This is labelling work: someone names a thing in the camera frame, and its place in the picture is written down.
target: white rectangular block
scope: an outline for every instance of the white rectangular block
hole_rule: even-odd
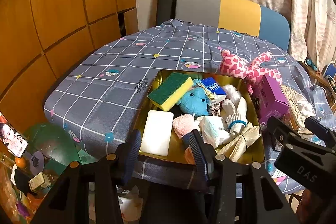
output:
[[[149,154],[167,156],[173,119],[172,112],[150,110],[140,150]]]

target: metal bolt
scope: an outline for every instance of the metal bolt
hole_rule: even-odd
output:
[[[115,154],[108,154],[107,156],[106,156],[106,159],[107,160],[115,160],[117,158],[117,156],[115,155]]]
[[[252,166],[256,169],[260,169],[261,164],[255,161],[255,162],[252,163]]]
[[[216,160],[225,160],[225,156],[223,154],[217,154],[215,158]]]
[[[71,168],[76,168],[76,167],[78,167],[78,165],[79,165],[78,161],[72,161],[72,162],[70,163],[70,167],[71,167]]]

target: phone screen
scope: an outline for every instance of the phone screen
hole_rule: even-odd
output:
[[[28,146],[28,142],[5,123],[0,123],[0,139],[9,151],[19,158]]]

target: purple box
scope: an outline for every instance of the purple box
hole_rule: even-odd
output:
[[[272,77],[264,75],[254,88],[253,97],[259,100],[257,110],[260,125],[266,125],[269,117],[281,118],[289,109],[288,100],[280,84]]]

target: orange ball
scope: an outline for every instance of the orange ball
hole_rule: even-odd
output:
[[[21,158],[15,157],[15,164],[17,167],[23,169],[26,167],[26,160],[24,159],[24,157]]]

